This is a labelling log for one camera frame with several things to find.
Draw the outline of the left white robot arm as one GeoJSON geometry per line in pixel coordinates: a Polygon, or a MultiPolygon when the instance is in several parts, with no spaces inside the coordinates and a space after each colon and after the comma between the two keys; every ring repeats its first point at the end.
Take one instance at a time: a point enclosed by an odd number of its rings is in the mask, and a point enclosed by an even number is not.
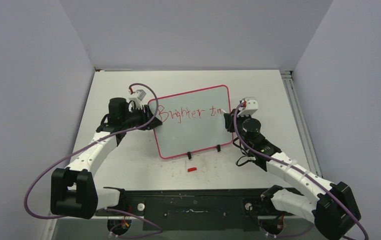
{"type": "Polygon", "coordinates": [[[163,124],[156,118],[158,109],[139,106],[138,100],[112,98],[108,113],[101,119],[87,148],[65,168],[51,174],[50,210],[52,214],[90,219],[101,209],[122,215],[128,202],[121,197],[121,189],[97,188],[94,175],[108,155],[121,143],[128,132],[150,131],[163,124]]]}

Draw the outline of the pink framed whiteboard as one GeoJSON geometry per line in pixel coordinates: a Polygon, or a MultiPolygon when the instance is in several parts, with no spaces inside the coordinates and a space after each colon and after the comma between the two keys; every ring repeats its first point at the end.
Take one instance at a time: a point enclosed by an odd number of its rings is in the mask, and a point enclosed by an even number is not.
{"type": "Polygon", "coordinates": [[[224,146],[233,140],[220,110],[231,111],[229,88],[224,84],[151,99],[148,105],[162,121],[154,129],[162,159],[224,146]]]}

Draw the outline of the red marker cap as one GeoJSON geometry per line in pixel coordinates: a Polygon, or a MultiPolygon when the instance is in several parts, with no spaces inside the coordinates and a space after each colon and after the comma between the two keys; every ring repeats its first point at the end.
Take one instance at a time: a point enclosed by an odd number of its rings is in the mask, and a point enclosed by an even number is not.
{"type": "Polygon", "coordinates": [[[187,172],[190,173],[190,172],[193,172],[193,171],[196,171],[196,170],[197,170],[196,167],[191,167],[191,168],[187,169],[187,172]]]}

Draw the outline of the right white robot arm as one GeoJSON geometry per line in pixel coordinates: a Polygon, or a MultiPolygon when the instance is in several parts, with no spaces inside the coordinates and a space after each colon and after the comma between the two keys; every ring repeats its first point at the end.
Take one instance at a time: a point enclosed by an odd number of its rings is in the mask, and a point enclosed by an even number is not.
{"type": "Polygon", "coordinates": [[[284,180],[297,193],[273,185],[261,196],[267,214],[289,213],[310,223],[328,240],[345,238],[353,227],[361,227],[361,213],[351,188],[344,182],[333,183],[312,173],[288,157],[261,134],[261,123],[251,117],[224,113],[225,129],[235,133],[235,146],[267,173],[284,180]]]}

